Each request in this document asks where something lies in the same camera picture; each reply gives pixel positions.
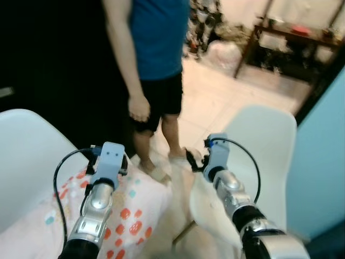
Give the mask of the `person's right hand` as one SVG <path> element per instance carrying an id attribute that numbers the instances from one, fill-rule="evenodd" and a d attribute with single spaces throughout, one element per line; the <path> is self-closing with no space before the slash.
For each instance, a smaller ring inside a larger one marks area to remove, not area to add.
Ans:
<path id="1" fill-rule="evenodd" d="M 146 122 L 150 118 L 150 104 L 142 94 L 128 98 L 129 116 L 138 122 Z"/>

